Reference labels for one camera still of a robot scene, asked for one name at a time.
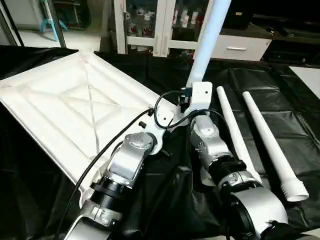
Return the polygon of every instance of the white plastic tray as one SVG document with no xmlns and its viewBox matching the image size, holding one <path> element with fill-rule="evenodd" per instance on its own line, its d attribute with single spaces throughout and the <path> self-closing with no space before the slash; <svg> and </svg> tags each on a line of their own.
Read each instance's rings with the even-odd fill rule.
<svg viewBox="0 0 320 240">
<path fill-rule="evenodd" d="M 76 183 L 97 153 L 159 96 L 92 52 L 79 51 L 0 81 L 0 101 Z M 161 101 L 161 107 L 175 106 Z M 141 120 L 150 118 L 145 115 Z M 137 121 L 127 132 L 140 132 Z M 88 173 L 83 193 L 122 135 Z"/>
</svg>

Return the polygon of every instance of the robotic arm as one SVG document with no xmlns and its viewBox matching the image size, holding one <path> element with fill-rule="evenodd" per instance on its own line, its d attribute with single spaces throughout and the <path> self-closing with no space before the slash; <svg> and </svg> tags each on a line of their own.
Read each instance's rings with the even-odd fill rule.
<svg viewBox="0 0 320 240">
<path fill-rule="evenodd" d="M 144 159 L 156 146 L 152 133 L 125 136 L 111 156 L 103 176 L 91 184 L 94 190 L 81 208 L 65 240 L 107 240 L 117 228 L 131 197 Z"/>
<path fill-rule="evenodd" d="M 199 112 L 209 108 L 211 91 L 209 82 L 197 82 L 192 90 L 184 89 L 180 96 L 182 105 L 174 117 L 175 122 L 181 122 L 181 118 L 197 111 L 190 123 L 190 141 L 219 190 L 230 235 L 236 240 L 305 237 L 288 225 L 281 201 L 246 170 L 246 164 L 234 156 L 220 138 L 219 129 L 210 117 Z M 166 121 L 164 124 L 168 126 L 170 119 Z M 162 147 L 165 129 L 159 127 L 150 121 L 142 132 L 125 136 L 122 145 L 111 155 L 103 176 L 91 184 L 94 192 L 85 201 L 65 240 L 111 239 L 128 206 L 144 159 Z"/>
<path fill-rule="evenodd" d="M 190 140 L 220 192 L 235 239 L 257 240 L 272 226 L 271 221 L 288 223 L 280 200 L 246 171 L 243 161 L 232 155 L 209 116 L 193 119 Z"/>
</svg>

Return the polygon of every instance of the white floor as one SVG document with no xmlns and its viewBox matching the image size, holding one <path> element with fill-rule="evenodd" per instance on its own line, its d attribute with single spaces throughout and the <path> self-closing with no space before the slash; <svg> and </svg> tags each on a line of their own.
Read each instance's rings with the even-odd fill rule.
<svg viewBox="0 0 320 240">
<path fill-rule="evenodd" d="M 19 30 L 19 34 L 26 47 L 52 48 L 60 47 L 55 41 L 53 32 L 37 32 L 32 30 Z M 68 49 L 100 49 L 100 34 L 91 31 L 69 30 L 63 32 L 64 41 Z"/>
</svg>

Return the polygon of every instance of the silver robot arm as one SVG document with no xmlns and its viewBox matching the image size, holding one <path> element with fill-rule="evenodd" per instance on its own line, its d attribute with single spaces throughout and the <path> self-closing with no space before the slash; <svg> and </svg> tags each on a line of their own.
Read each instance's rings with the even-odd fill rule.
<svg viewBox="0 0 320 240">
<path fill-rule="evenodd" d="M 196 116 L 190 127 L 190 141 L 220 192 L 227 224 L 236 240 L 259 240 L 272 222 L 288 223 L 280 200 L 232 155 L 209 116 Z"/>
<path fill-rule="evenodd" d="M 147 132 L 128 134 L 94 190 L 73 222 L 65 240 L 107 240 L 119 225 L 123 211 L 130 201 L 132 188 L 143 167 L 144 159 L 157 145 L 156 137 Z"/>
</svg>

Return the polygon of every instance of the chair leg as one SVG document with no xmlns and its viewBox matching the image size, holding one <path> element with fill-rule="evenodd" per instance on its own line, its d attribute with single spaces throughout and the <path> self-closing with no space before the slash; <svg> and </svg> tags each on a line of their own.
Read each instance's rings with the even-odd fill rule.
<svg viewBox="0 0 320 240">
<path fill-rule="evenodd" d="M 49 21 L 48 21 L 48 19 L 47 18 L 45 18 L 45 19 L 43 19 L 43 21 L 42 21 L 42 23 L 41 23 L 41 26 L 40 26 L 40 33 L 43 33 L 44 31 L 45 31 L 45 27 L 46 27 L 46 25 L 49 23 Z"/>
<path fill-rule="evenodd" d="M 58 34 L 57 34 L 57 31 L 56 31 L 54 22 L 51 20 L 49 23 L 50 23 L 50 25 L 52 27 L 52 31 L 53 31 L 53 35 L 54 35 L 55 41 L 59 42 L 59 38 L 58 38 Z"/>
<path fill-rule="evenodd" d="M 59 24 L 64 30 L 68 31 L 67 26 L 61 20 L 59 20 Z"/>
</svg>

